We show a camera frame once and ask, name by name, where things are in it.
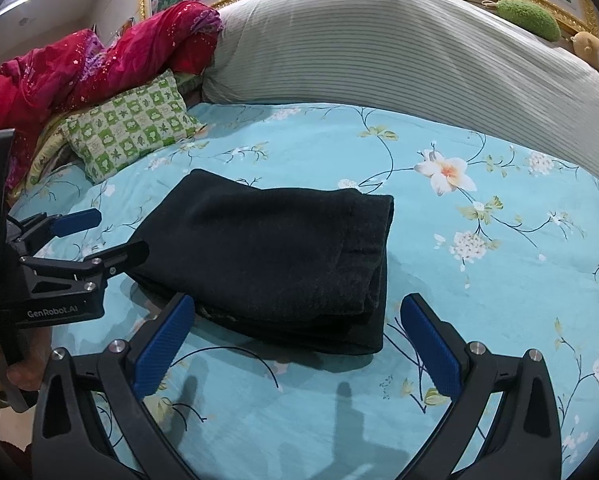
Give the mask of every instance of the screw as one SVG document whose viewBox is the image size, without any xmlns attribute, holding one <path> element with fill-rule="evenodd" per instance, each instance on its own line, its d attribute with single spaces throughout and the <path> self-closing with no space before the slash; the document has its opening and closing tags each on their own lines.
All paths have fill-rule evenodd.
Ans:
<svg viewBox="0 0 599 480">
<path fill-rule="evenodd" d="M 535 348 L 529 350 L 529 357 L 536 363 L 540 362 L 544 358 L 541 352 Z"/>
<path fill-rule="evenodd" d="M 51 359 L 53 359 L 54 361 L 61 361 L 65 357 L 66 357 L 66 349 L 65 348 L 61 348 L 61 347 L 56 348 L 51 353 Z"/>
<path fill-rule="evenodd" d="M 486 347 L 484 343 L 480 343 L 479 341 L 473 341 L 470 345 L 468 345 L 468 349 L 475 355 L 481 355 L 486 352 Z"/>
<path fill-rule="evenodd" d="M 125 348 L 126 341 L 124 339 L 115 339 L 111 341 L 111 343 L 108 346 L 109 351 L 113 352 L 114 354 L 123 352 Z"/>
</svg>

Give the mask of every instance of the green checkered pillow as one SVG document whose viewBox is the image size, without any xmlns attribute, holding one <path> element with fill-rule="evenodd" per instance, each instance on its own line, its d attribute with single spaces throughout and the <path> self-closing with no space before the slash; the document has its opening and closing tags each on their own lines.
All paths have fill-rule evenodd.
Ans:
<svg viewBox="0 0 599 480">
<path fill-rule="evenodd" d="M 84 160 L 86 176 L 98 184 L 148 153 L 193 137 L 203 126 L 186 114 L 167 70 L 144 86 L 68 117 L 61 129 Z"/>
</svg>

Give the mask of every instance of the folded black pants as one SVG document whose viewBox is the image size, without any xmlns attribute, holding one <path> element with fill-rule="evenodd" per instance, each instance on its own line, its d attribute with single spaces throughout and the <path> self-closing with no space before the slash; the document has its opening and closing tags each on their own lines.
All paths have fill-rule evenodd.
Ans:
<svg viewBox="0 0 599 480">
<path fill-rule="evenodd" d="M 355 189 L 257 189 L 194 170 L 137 228 L 129 275 L 244 335 L 319 352 L 383 344 L 393 197 Z"/>
</svg>

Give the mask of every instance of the striped cloth cover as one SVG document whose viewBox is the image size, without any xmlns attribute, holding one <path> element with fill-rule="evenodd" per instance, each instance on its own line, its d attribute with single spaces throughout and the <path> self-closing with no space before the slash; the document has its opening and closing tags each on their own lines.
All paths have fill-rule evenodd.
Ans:
<svg viewBox="0 0 599 480">
<path fill-rule="evenodd" d="M 477 130 L 599 178 L 599 73 L 460 0 L 243 0 L 221 11 L 212 103 L 367 105 Z"/>
</svg>

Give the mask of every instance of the plush toy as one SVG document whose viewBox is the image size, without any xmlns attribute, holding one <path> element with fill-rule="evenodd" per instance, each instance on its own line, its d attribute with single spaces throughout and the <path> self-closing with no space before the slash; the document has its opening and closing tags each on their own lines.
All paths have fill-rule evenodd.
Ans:
<svg viewBox="0 0 599 480">
<path fill-rule="evenodd" d="M 482 5 L 494 9 L 500 18 L 514 23 L 545 40 L 556 42 L 562 37 L 557 20 L 547 10 L 526 0 L 486 0 Z"/>
<path fill-rule="evenodd" d="M 578 32 L 571 41 L 575 55 L 599 71 L 599 38 L 589 32 Z"/>
</svg>

